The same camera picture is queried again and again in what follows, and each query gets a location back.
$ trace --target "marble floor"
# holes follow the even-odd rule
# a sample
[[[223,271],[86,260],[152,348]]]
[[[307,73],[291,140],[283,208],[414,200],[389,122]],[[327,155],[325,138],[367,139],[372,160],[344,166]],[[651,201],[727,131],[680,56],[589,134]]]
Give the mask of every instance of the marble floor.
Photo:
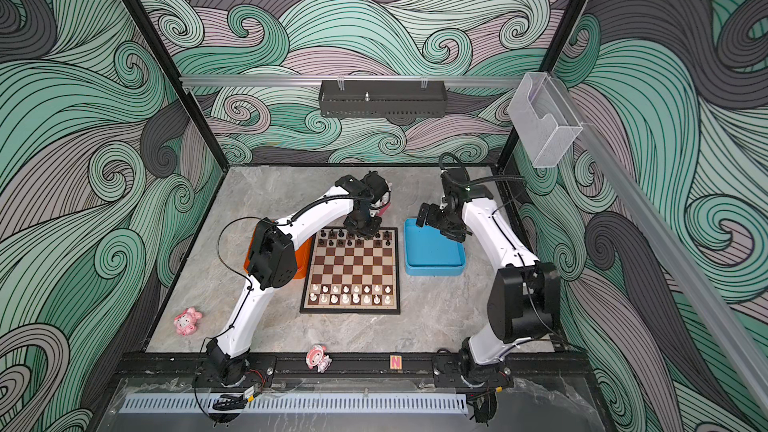
[[[241,216],[278,219],[320,197],[339,177],[362,178],[363,167],[234,167],[181,271],[176,288],[149,343],[148,352],[197,352],[206,337],[225,326],[244,281],[225,269],[216,256],[221,229]],[[465,242],[467,265],[457,277],[413,277],[406,273],[402,226],[415,217],[422,202],[440,199],[439,170],[434,167],[379,167],[392,184],[392,204],[382,226],[398,227],[400,249],[400,315],[300,314],[302,280],[278,290],[254,334],[251,350],[298,352],[321,343],[329,351],[427,352],[458,350],[462,340],[487,321],[485,305],[495,276],[474,237]],[[490,175],[485,167],[469,169],[473,178]],[[498,191],[489,184],[498,201]],[[332,223],[340,226],[342,219]],[[229,227],[221,240],[222,258],[240,270],[254,220]],[[203,313],[192,335],[176,334],[174,317],[187,307]],[[525,351],[551,351],[548,342],[533,342]]]

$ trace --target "wall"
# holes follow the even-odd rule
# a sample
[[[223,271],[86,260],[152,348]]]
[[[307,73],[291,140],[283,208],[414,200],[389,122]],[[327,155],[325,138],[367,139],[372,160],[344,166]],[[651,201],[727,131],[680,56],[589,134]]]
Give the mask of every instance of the wall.
[[[568,0],[142,0],[183,74],[514,76]],[[233,163],[494,162],[511,92],[457,89],[442,119],[326,119],[317,88],[200,88]]]
[[[0,0],[0,428],[87,426],[220,175],[120,0]]]
[[[768,0],[589,0],[556,73],[628,175],[766,349]],[[768,420],[579,141],[534,171],[521,216],[565,279],[620,430]]]

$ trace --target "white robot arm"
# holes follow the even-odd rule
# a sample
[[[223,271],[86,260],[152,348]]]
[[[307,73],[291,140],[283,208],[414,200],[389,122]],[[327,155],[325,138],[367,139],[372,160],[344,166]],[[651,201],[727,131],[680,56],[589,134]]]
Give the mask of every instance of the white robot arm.
[[[256,326],[276,290],[296,274],[296,250],[333,220],[346,216],[352,234],[368,238],[381,225],[379,209],[389,203],[389,187],[376,172],[362,180],[341,177],[334,187],[292,216],[276,222],[264,218],[254,229],[245,260],[247,282],[226,322],[225,329],[208,342],[209,363],[224,385],[237,384],[246,370]]]
[[[464,242],[467,234],[476,235],[496,270],[488,323],[459,351],[462,374],[470,383],[480,384],[492,370],[485,366],[504,361],[518,341],[543,335],[556,325],[559,275],[552,264],[541,264],[525,247],[488,188],[470,181],[464,168],[444,169],[441,181],[441,205],[422,204],[416,224],[433,226],[457,242]],[[536,302],[539,310],[534,309]]]

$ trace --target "black cable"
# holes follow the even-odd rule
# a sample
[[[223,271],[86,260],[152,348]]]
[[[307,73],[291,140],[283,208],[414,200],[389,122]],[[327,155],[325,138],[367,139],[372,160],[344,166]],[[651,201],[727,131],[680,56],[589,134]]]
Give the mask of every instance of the black cable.
[[[536,318],[538,319],[538,321],[539,321],[539,322],[542,322],[542,325],[543,325],[543,326],[545,326],[545,327],[546,327],[546,329],[547,329],[547,330],[548,330],[548,331],[549,331],[549,332],[550,332],[550,333],[551,333],[553,336],[555,336],[556,338],[558,338],[558,340],[559,340],[559,341],[560,341],[562,344],[565,344],[565,345],[569,345],[569,346],[571,346],[572,348],[574,348],[574,349],[576,349],[576,350],[580,350],[581,352],[585,352],[585,353],[587,353],[587,352],[588,352],[588,350],[587,350],[587,349],[585,349],[585,348],[583,348],[583,347],[581,347],[581,345],[572,344],[571,342],[567,341],[567,340],[565,339],[565,337],[563,337],[562,335],[560,335],[560,334],[558,334],[557,332],[553,331],[553,330],[552,330],[552,329],[551,329],[551,328],[550,328],[550,327],[549,327],[549,326],[548,326],[548,325],[547,325],[547,324],[546,324],[546,323],[545,323],[545,322],[542,320],[542,316],[538,314],[538,310],[536,310],[536,306],[535,306],[535,305],[534,305],[534,303],[533,303],[533,294],[532,294],[530,291],[528,292],[528,300],[530,300],[530,301],[531,301],[531,307],[533,308],[533,312],[534,312],[534,314],[536,314]]]

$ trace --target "pink toy figure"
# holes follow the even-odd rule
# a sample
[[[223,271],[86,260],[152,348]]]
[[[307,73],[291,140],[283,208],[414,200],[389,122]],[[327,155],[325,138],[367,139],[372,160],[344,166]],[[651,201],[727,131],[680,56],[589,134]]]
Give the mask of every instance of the pink toy figure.
[[[177,316],[176,319],[174,319],[174,324],[176,324],[176,333],[182,335],[189,335],[194,333],[197,331],[195,322],[202,318],[203,314],[201,312],[194,310],[194,307],[188,308],[186,311],[182,312],[181,315]]]

